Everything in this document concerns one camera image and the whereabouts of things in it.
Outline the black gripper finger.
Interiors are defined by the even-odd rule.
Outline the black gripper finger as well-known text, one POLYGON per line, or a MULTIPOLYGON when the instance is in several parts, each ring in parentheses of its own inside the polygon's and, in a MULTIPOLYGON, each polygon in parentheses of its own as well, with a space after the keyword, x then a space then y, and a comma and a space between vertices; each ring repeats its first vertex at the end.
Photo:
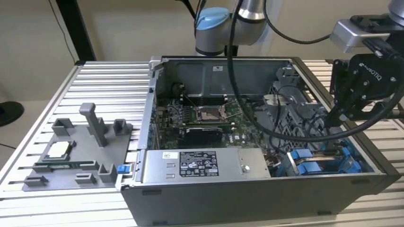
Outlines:
POLYGON ((339 90, 334 96, 334 107, 327 114, 325 126, 339 127, 354 116, 358 94, 353 89, 339 90))
POLYGON ((343 98, 343 121, 379 121, 395 118, 395 101, 363 99, 363 96, 343 98))

